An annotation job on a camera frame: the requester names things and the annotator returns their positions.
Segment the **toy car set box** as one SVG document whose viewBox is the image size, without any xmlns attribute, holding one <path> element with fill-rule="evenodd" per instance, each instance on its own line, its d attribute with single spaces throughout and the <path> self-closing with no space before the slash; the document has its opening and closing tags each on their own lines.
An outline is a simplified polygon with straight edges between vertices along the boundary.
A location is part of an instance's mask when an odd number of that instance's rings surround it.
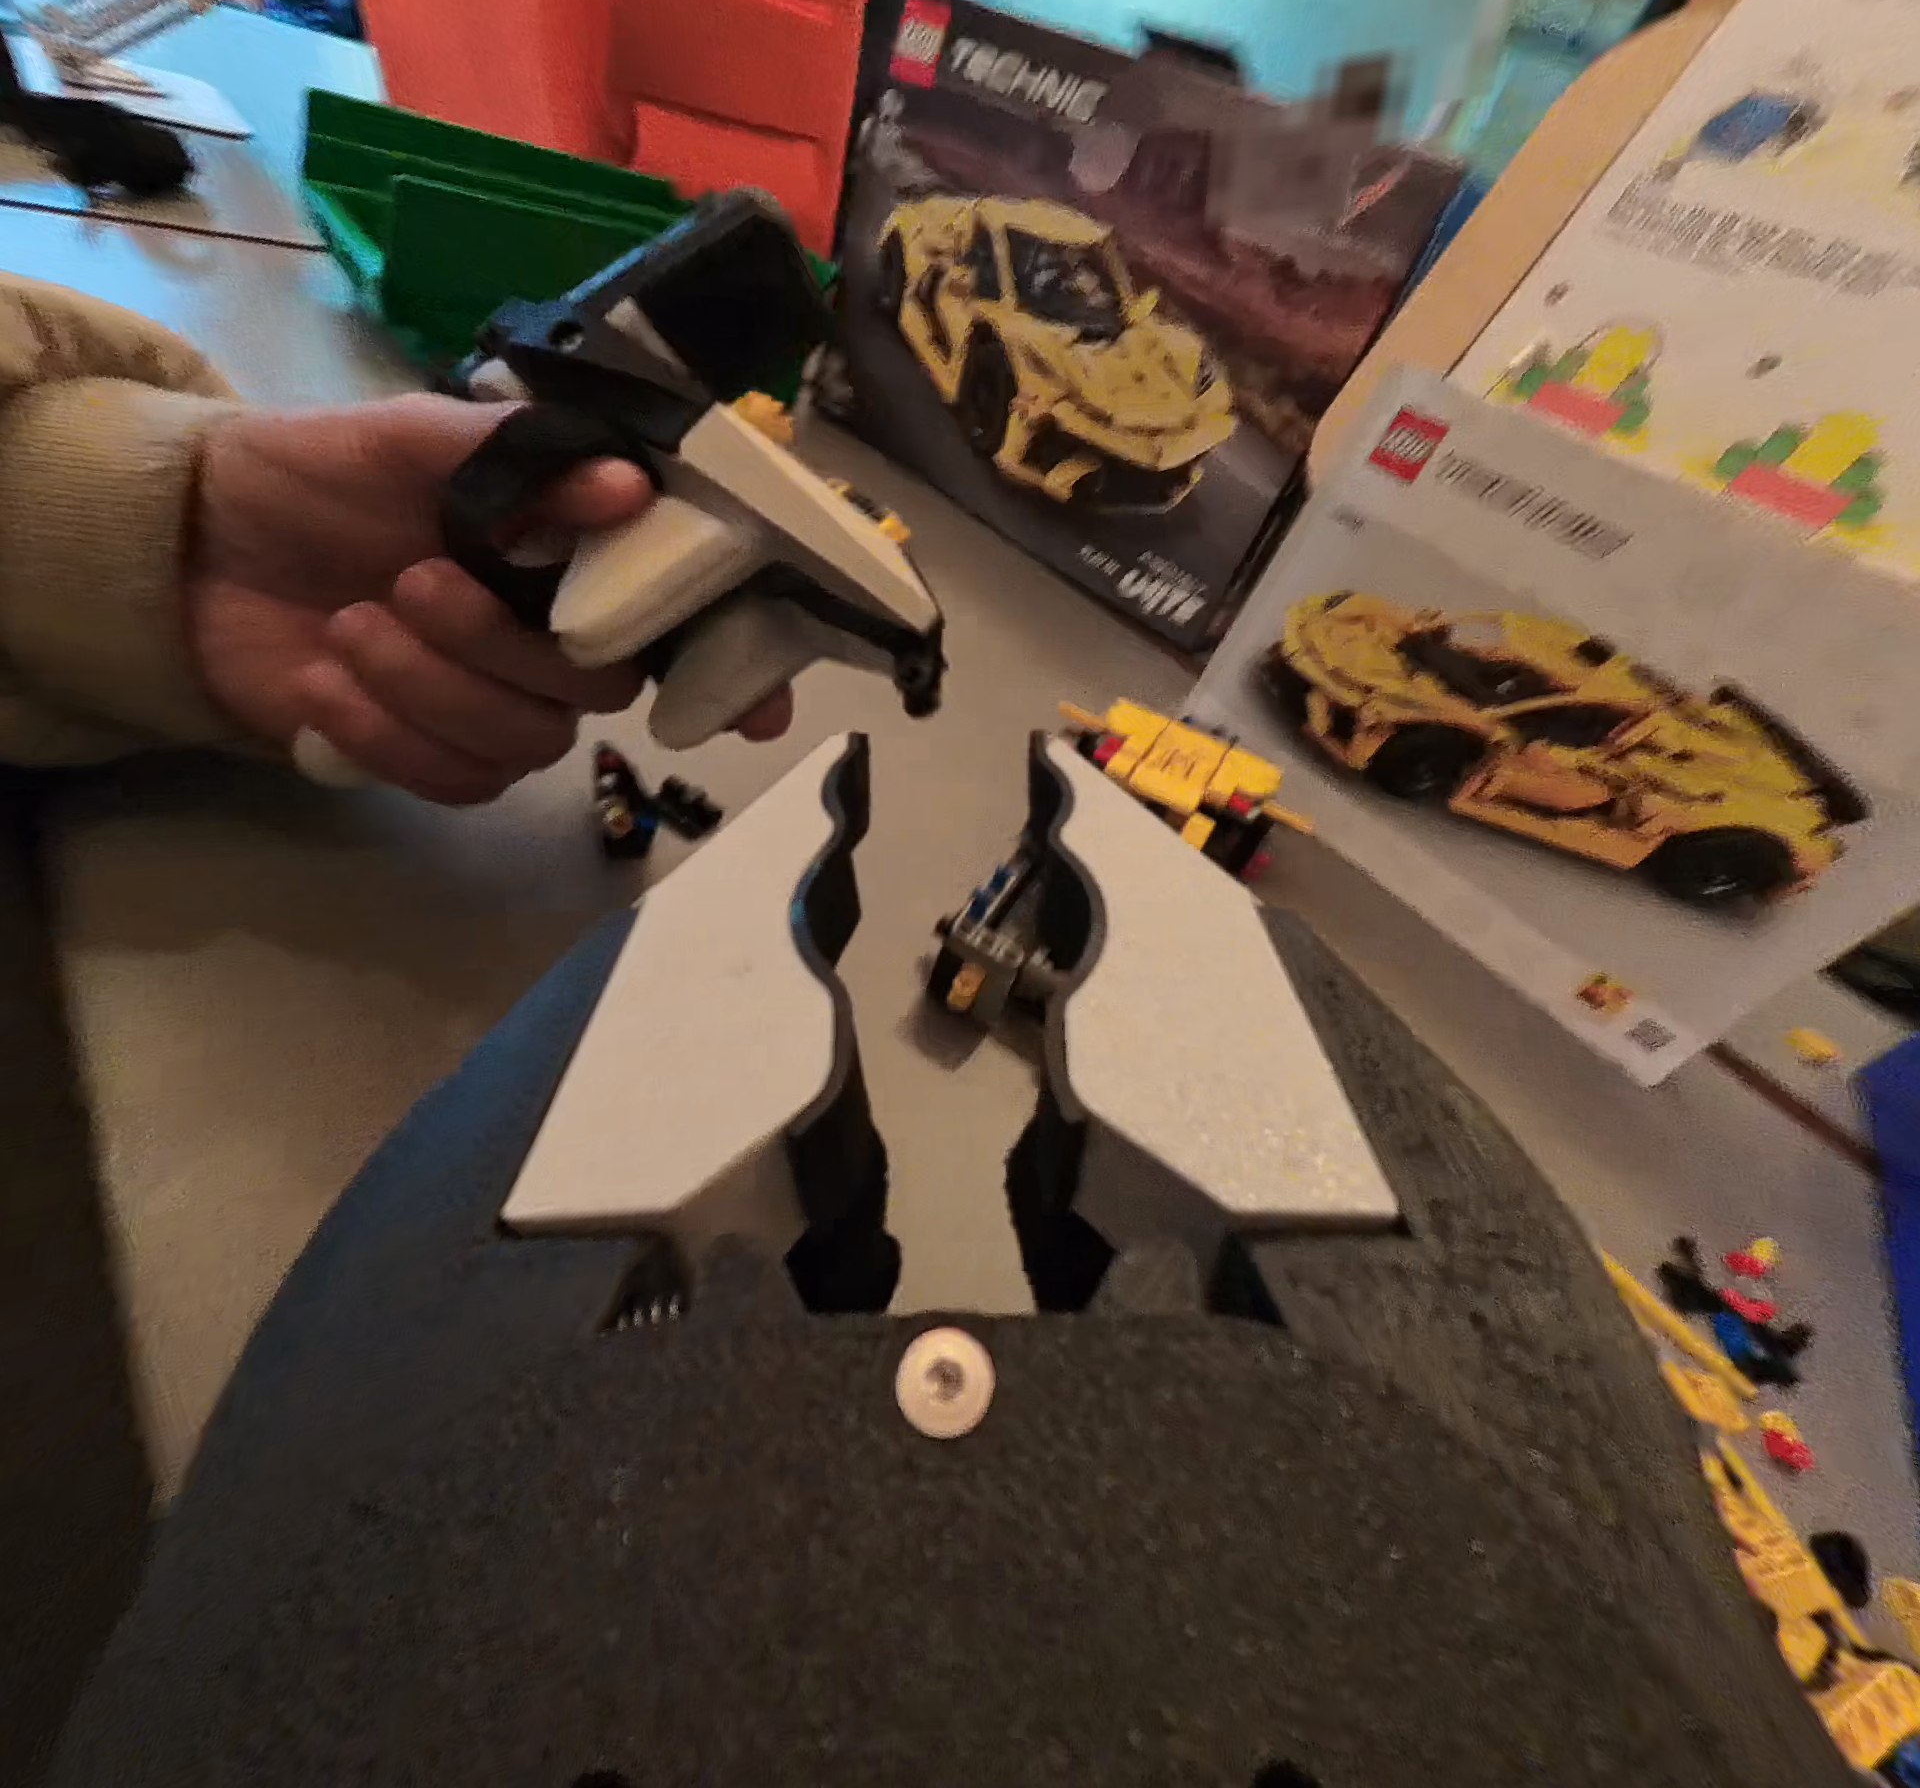
<svg viewBox="0 0 1920 1788">
<path fill-rule="evenodd" d="M 900 0 L 847 177 L 817 400 L 1188 658 L 1303 489 L 1315 427 L 1428 260 L 1453 156 L 1384 56 L 1302 98 Z"/>
</svg>

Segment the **small toy brick assembly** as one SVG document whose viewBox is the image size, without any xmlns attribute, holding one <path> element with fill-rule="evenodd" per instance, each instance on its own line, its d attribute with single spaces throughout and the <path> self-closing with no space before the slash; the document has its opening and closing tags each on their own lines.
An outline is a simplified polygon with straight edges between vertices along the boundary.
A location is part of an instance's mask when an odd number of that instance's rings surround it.
<svg viewBox="0 0 1920 1788">
<path fill-rule="evenodd" d="M 983 1030 L 1041 1017 L 1063 972 L 1041 933 L 1041 862 L 1015 844 L 958 908 L 935 920 L 925 976 L 930 1007 Z"/>
</svg>

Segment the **black toy brick with pins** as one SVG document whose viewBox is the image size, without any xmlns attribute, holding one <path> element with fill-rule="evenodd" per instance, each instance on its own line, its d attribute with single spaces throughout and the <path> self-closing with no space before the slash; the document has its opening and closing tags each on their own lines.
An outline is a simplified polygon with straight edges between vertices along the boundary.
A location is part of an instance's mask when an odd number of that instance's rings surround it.
<svg viewBox="0 0 1920 1788">
<path fill-rule="evenodd" d="M 659 809 L 637 769 L 611 743 L 590 750 L 590 815 L 610 862 L 642 862 L 659 834 Z"/>
</svg>

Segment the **pile of toy bricks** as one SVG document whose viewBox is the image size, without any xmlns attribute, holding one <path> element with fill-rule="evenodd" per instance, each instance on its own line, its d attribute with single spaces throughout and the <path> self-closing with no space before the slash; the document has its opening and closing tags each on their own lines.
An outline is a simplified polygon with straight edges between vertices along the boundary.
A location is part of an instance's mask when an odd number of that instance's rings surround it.
<svg viewBox="0 0 1920 1788">
<path fill-rule="evenodd" d="M 1652 1281 L 1600 1267 L 1691 1426 L 1714 1511 L 1762 1631 L 1862 1782 L 1917 1782 L 1917 1589 L 1882 1577 L 1857 1534 L 1803 1531 L 1777 1488 L 1817 1468 L 1788 1410 L 1812 1344 L 1785 1320 L 1780 1247 L 1751 1239 L 1718 1262 L 1675 1239 Z"/>
</svg>

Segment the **blue plastic bin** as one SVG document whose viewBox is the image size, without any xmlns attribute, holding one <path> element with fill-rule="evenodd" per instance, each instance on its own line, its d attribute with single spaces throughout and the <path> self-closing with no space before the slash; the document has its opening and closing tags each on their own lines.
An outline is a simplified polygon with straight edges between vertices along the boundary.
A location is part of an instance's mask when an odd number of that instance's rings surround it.
<svg viewBox="0 0 1920 1788">
<path fill-rule="evenodd" d="M 1917 1032 L 1862 1068 L 1853 1087 L 1879 1167 L 1888 1289 L 1912 1331 L 1917 1319 Z"/>
</svg>

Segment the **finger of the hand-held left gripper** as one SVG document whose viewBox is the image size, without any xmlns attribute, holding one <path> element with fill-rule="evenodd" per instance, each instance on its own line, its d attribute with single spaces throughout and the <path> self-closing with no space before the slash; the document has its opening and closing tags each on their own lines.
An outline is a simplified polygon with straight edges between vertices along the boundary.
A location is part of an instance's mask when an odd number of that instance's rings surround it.
<svg viewBox="0 0 1920 1788">
<path fill-rule="evenodd" d="M 743 539 L 680 634 L 682 719 L 743 719 L 817 666 L 892 683 L 892 645 L 945 625 L 904 539 L 733 408 L 710 408 L 680 456 L 719 491 L 708 512 Z"/>
</svg>

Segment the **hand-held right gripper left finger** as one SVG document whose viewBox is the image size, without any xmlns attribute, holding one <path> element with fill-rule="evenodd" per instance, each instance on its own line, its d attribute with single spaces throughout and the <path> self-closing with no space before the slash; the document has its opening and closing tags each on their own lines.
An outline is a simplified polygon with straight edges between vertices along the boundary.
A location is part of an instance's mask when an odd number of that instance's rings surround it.
<svg viewBox="0 0 1920 1788">
<path fill-rule="evenodd" d="M 797 1239 L 794 1147 L 852 1037 L 809 892 L 862 838 L 868 743 L 829 735 L 638 899 L 498 1214 L 518 1239 Z"/>
</svg>

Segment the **toy car instruction booklet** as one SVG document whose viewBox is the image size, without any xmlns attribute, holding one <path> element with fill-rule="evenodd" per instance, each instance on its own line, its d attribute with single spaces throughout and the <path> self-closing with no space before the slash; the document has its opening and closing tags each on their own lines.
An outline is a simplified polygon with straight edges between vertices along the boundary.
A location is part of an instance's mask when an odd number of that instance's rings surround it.
<svg viewBox="0 0 1920 1788">
<path fill-rule="evenodd" d="M 1915 911 L 1915 585 L 1428 371 L 1380 383 L 1193 710 L 1639 1085 Z"/>
</svg>

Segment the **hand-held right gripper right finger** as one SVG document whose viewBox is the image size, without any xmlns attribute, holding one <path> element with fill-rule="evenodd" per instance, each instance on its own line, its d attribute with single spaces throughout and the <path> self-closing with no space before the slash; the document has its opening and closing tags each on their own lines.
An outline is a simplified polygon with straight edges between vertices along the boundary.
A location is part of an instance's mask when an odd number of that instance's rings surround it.
<svg viewBox="0 0 1920 1788">
<path fill-rule="evenodd" d="M 1087 933 L 1046 1007 L 1093 1229 L 1387 1229 L 1394 1187 L 1248 889 L 1069 743 L 1027 748 Z"/>
</svg>

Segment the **grey desk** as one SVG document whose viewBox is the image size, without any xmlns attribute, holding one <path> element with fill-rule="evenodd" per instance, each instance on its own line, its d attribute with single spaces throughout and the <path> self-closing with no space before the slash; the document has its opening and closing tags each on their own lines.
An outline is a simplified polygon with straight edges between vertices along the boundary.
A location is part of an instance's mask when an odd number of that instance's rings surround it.
<svg viewBox="0 0 1920 1788">
<path fill-rule="evenodd" d="M 948 694 L 900 717 L 867 674 L 802 676 L 778 743 L 680 764 L 730 815 L 824 733 L 870 733 L 861 922 L 843 959 L 901 1244 L 896 1314 L 1022 1314 L 1001 1157 L 1033 1104 L 1027 1039 L 925 1005 L 935 919 L 1023 815 L 1027 733 L 1061 698 L 1184 702 L 1188 672 L 828 427 L 806 456 L 901 512 L 948 611 Z M 492 808 L 326 794 L 219 760 L 134 764 L 54 804 L 50 919 L 166 1500 L 247 1332 L 367 1154 L 637 886 L 582 820 L 582 753 Z M 1649 1281 L 1673 1239 L 1784 1255 L 1815 1342 L 1784 1402 L 1812 1446 L 1775 1500 L 1915 1577 L 1915 1464 L 1870 1176 L 1715 1059 L 1639 1089 L 1447 948 L 1332 847 L 1283 837 L 1260 896 L 1307 920 L 1501 1121 L 1590 1241 Z"/>
</svg>

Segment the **person's left hand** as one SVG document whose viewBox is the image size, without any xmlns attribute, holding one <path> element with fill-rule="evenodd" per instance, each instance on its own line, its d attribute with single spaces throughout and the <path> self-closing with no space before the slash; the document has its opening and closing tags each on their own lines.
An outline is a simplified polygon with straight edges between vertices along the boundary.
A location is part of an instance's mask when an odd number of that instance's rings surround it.
<svg viewBox="0 0 1920 1788">
<path fill-rule="evenodd" d="M 182 634 L 229 724 L 276 750 L 314 733 L 379 784 L 467 808 L 637 702 L 637 666 L 573 666 L 444 552 L 444 482 L 511 414 L 414 393 L 205 435 Z"/>
</svg>

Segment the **orange plastic bin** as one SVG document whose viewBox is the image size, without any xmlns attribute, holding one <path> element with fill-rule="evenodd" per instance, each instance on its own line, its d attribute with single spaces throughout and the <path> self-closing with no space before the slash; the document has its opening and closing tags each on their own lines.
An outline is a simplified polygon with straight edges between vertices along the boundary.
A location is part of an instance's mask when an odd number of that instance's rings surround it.
<svg viewBox="0 0 1920 1788">
<path fill-rule="evenodd" d="M 825 257 L 867 0 L 356 0 L 384 94 L 492 139 L 759 190 Z"/>
</svg>

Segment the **partly built toy car chassis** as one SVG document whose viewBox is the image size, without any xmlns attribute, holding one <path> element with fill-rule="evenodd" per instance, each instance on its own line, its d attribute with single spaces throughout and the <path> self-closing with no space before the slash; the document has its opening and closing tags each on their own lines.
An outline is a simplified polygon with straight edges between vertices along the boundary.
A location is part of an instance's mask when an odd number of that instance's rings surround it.
<svg viewBox="0 0 1920 1788">
<path fill-rule="evenodd" d="M 1307 815 L 1280 801 L 1283 771 L 1230 735 L 1127 698 L 1101 710 L 1063 700 L 1058 717 L 1064 739 L 1107 782 L 1240 881 L 1260 877 L 1275 831 L 1314 837 Z"/>
</svg>

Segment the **person's left forearm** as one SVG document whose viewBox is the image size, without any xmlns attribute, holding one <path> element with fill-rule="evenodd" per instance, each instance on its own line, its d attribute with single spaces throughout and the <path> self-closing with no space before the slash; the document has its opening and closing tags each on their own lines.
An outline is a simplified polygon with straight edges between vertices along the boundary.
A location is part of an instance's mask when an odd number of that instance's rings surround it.
<svg viewBox="0 0 1920 1788">
<path fill-rule="evenodd" d="M 1 763 L 234 750 L 184 634 L 205 436 L 232 388 L 147 317 L 1 273 Z"/>
</svg>

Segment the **green plastic bin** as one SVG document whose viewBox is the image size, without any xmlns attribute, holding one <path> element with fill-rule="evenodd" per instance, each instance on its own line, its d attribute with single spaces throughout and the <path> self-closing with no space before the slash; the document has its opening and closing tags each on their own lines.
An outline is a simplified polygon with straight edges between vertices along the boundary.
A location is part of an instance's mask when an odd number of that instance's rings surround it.
<svg viewBox="0 0 1920 1788">
<path fill-rule="evenodd" d="M 420 366 L 488 317 L 543 302 L 680 221 L 657 177 L 310 89 L 300 193 L 356 304 Z"/>
</svg>

